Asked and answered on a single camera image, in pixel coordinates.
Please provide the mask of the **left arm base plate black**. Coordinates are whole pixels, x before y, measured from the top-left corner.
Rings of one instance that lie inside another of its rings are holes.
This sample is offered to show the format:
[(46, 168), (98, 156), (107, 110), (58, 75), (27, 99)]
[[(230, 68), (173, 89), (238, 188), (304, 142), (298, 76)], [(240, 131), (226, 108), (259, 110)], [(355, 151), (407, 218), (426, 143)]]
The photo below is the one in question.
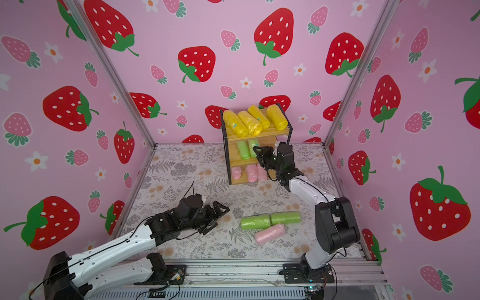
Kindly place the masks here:
[(146, 281), (136, 282), (134, 285), (167, 285), (170, 281), (172, 281), (174, 285), (176, 283), (183, 285), (186, 276), (186, 269), (187, 266), (183, 264), (167, 265), (161, 271), (154, 271)]

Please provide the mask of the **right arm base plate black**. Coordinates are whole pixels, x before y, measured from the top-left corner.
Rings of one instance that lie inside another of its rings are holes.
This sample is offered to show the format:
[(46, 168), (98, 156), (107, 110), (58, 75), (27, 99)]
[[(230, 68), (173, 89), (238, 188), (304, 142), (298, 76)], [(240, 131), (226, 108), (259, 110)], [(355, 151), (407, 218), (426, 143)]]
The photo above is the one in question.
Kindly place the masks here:
[(335, 283), (335, 275), (330, 265), (311, 269), (307, 264), (283, 264), (279, 275), (287, 284), (331, 284)]

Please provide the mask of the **yellow trash bag roll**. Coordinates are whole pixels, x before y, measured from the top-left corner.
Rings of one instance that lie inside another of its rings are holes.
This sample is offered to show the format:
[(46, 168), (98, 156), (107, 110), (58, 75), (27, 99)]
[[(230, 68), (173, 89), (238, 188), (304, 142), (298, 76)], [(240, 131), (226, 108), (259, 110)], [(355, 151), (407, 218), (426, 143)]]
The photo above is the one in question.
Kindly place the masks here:
[(233, 133), (239, 137), (243, 138), (249, 135), (249, 129), (245, 124), (240, 120), (239, 116), (232, 112), (231, 110), (226, 110), (223, 112), (223, 121), (225, 125), (232, 129)]
[(252, 105), (247, 109), (247, 112), (261, 123), (264, 130), (267, 130), (271, 126), (271, 122), (259, 107)]
[(266, 112), (268, 118), (271, 120), (277, 130), (282, 131), (288, 127), (288, 121), (283, 114), (282, 109), (278, 105), (273, 104), (268, 106)]
[(249, 112), (240, 111), (237, 115), (243, 122), (243, 124), (247, 127), (251, 136), (257, 136), (262, 133), (263, 125)]

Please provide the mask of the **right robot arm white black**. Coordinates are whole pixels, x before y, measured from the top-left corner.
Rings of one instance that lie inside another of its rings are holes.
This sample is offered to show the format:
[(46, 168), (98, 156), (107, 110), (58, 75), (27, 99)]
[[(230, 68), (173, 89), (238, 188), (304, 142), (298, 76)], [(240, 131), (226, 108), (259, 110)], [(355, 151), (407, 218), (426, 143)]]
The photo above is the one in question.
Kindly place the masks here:
[(260, 166), (266, 171), (273, 170), (282, 187), (314, 207), (316, 244), (302, 255), (303, 270), (325, 268), (339, 250), (345, 251), (360, 241), (350, 200), (330, 195), (309, 181), (295, 165), (292, 145), (280, 142), (275, 148), (255, 146), (253, 151)]

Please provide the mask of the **pink trash bag roll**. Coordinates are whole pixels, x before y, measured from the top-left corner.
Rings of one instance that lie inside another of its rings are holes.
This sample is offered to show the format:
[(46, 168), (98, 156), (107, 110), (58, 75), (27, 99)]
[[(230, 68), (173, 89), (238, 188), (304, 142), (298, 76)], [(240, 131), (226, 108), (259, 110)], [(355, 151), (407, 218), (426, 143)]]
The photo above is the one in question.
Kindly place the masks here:
[(242, 177), (242, 168), (240, 166), (231, 168), (231, 177), (233, 180), (239, 180)]
[(275, 224), (267, 229), (257, 232), (254, 235), (255, 241), (258, 245), (264, 245), (276, 238), (280, 238), (286, 234), (286, 228), (284, 224)]
[(256, 164), (250, 164), (245, 167), (247, 180), (253, 183), (258, 180), (258, 169)]
[(257, 169), (257, 180), (266, 181), (268, 179), (268, 173), (265, 170), (265, 168), (262, 167), (260, 164), (257, 164), (256, 169)]

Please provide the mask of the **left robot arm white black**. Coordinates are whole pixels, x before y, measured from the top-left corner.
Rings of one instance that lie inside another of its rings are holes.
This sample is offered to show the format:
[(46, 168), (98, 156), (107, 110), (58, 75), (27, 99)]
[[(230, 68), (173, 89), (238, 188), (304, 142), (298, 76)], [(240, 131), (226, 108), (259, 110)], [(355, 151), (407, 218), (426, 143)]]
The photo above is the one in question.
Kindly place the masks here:
[(185, 266), (167, 266), (158, 252), (139, 261), (124, 260), (168, 241), (183, 231), (206, 235), (229, 207), (215, 201), (204, 205), (198, 196), (182, 199), (178, 207), (141, 221), (133, 231), (90, 251), (55, 254), (42, 282), (47, 300), (87, 300), (125, 285), (169, 285), (185, 272)]

